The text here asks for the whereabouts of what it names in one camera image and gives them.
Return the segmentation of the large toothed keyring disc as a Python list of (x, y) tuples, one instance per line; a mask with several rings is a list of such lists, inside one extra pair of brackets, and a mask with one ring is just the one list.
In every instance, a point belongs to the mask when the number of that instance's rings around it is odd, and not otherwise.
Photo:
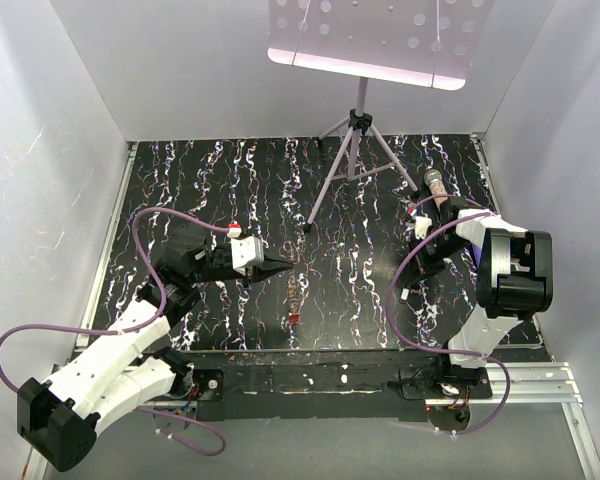
[(298, 280), (297, 267), (301, 253), (298, 245), (291, 240), (284, 242), (283, 251), (285, 258), (293, 264), (288, 271), (286, 304), (288, 306), (288, 324), (289, 326), (295, 326), (300, 321), (301, 286)]

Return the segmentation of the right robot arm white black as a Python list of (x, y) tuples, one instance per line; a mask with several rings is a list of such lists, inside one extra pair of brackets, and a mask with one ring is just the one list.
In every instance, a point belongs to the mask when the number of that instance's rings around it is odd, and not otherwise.
[(434, 194), (410, 210), (409, 247), (436, 227), (447, 229), (414, 255), (403, 272), (406, 290), (442, 272), (446, 258), (467, 248), (477, 269), (476, 301), (459, 332), (443, 344), (432, 373), (434, 389), (455, 397), (480, 383), (487, 363), (510, 330), (546, 311), (553, 299), (553, 240), (549, 233), (516, 227), (464, 197)]

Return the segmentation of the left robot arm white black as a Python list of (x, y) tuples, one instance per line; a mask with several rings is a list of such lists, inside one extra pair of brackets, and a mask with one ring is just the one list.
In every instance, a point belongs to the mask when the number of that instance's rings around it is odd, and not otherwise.
[(100, 433), (144, 402), (196, 396), (221, 374), (197, 373), (193, 362), (171, 347), (149, 356), (144, 351), (194, 308), (200, 285), (239, 280), (249, 286), (293, 266), (266, 254), (257, 237), (241, 235), (213, 246), (202, 227), (180, 226), (156, 263), (156, 277), (140, 288), (108, 335), (44, 382), (31, 378), (19, 388), (19, 435), (66, 472), (88, 455)]

